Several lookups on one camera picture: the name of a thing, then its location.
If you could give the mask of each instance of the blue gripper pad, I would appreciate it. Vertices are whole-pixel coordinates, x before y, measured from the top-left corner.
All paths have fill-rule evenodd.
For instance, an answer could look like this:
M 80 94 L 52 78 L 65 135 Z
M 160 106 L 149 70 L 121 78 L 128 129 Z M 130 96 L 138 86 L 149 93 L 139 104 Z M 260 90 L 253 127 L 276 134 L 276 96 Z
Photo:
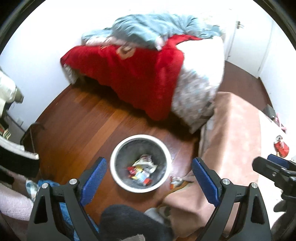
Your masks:
M 106 171 L 107 161 L 105 158 L 103 158 L 81 190 L 80 203 L 82 206 L 85 206 L 92 201 L 103 177 L 105 176 Z
M 205 194 L 207 201 L 215 207 L 219 206 L 220 200 L 218 196 L 218 189 L 196 158 L 192 160 L 192 171 L 203 193 Z
M 289 165 L 288 161 L 281 158 L 281 157 L 270 154 L 270 155 L 268 155 L 267 160 L 272 161 L 273 163 L 278 164 L 286 169 L 289 169 L 290 165 Z

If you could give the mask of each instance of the wooden floor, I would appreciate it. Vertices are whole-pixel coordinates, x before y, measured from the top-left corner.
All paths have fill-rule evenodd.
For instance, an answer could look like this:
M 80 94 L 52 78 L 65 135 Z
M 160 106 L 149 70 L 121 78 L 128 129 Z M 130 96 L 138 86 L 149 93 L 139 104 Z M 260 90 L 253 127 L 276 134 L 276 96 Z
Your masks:
M 260 80 L 227 62 L 220 91 L 233 92 L 259 109 L 270 102 Z M 173 158 L 174 176 L 184 176 L 190 170 L 192 158 L 198 155 L 199 133 L 189 134 L 176 116 L 152 121 L 144 111 L 122 102 L 109 87 L 93 80 L 69 86 L 38 120 L 46 128 L 34 134 L 42 176 L 61 184 L 79 177 L 99 156 L 109 160 L 115 146 L 131 135 L 149 134 L 162 140 Z M 86 211 L 97 223 L 102 211 L 111 204 L 145 211 L 157 206 L 168 190 L 167 180 L 153 192 L 130 193 L 115 183 L 108 170 Z M 195 236 L 179 240 L 195 240 Z

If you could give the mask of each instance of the pink fabric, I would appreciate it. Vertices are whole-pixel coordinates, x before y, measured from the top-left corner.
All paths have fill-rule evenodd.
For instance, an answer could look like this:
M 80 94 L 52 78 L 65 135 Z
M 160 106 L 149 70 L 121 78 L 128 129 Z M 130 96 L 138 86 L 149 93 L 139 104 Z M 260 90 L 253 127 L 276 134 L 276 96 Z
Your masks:
M 221 178 L 228 178 L 236 185 L 248 186 L 251 182 L 257 182 L 258 174 L 252 170 L 251 163 L 261 154 L 258 109 L 229 92 L 218 92 L 215 105 L 210 146 L 202 159 Z M 180 237 L 186 237 L 205 226 L 214 210 L 191 172 L 185 179 L 194 182 L 163 200 L 171 207 L 172 228 L 175 235 Z M 235 204 L 225 228 L 226 233 L 231 230 L 237 208 L 238 204 Z

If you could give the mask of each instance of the screw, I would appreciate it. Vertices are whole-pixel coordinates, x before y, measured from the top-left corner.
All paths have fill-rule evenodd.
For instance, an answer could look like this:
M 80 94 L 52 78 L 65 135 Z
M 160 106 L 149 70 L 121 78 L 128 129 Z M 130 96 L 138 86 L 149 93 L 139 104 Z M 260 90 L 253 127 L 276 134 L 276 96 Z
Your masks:
M 230 181 L 229 181 L 228 179 L 226 179 L 226 178 L 224 178 L 224 179 L 222 180 L 222 182 L 223 182 L 225 185 L 229 185 L 229 184 L 230 184 Z
M 43 183 L 41 187 L 42 188 L 47 188 L 48 187 L 48 183 Z
M 77 179 L 73 178 L 73 179 L 71 179 L 71 180 L 69 181 L 69 183 L 70 183 L 71 185 L 74 185 L 74 184 L 77 183 Z
M 258 187 L 257 183 L 252 183 L 251 186 L 252 186 L 252 188 L 257 188 Z

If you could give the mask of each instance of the trash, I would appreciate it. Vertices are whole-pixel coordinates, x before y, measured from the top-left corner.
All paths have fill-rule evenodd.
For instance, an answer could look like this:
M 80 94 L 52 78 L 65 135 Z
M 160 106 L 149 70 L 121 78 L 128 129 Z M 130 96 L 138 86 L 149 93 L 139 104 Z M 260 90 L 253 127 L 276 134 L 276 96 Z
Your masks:
M 170 190 L 181 186 L 183 182 L 184 182 L 184 180 L 182 178 L 171 176 L 170 177 Z
M 274 148 L 279 152 L 280 157 L 286 157 L 289 154 L 289 147 L 285 142 L 283 142 L 283 137 L 278 135 L 276 141 L 274 142 Z
M 152 162 L 151 155 L 144 154 L 131 167 L 127 167 L 127 170 L 131 179 L 147 186 L 152 182 L 150 175 L 155 172 L 156 168 L 157 165 Z
M 133 167 L 134 166 L 141 166 L 145 171 L 149 172 L 150 174 L 151 173 L 154 173 L 154 171 L 156 170 L 157 168 L 157 165 L 155 165 L 153 162 L 152 162 L 152 159 L 151 159 L 151 156 L 150 155 L 147 155 L 147 154 L 143 154 L 140 156 L 140 159 L 137 160 L 134 164 L 133 164 Z

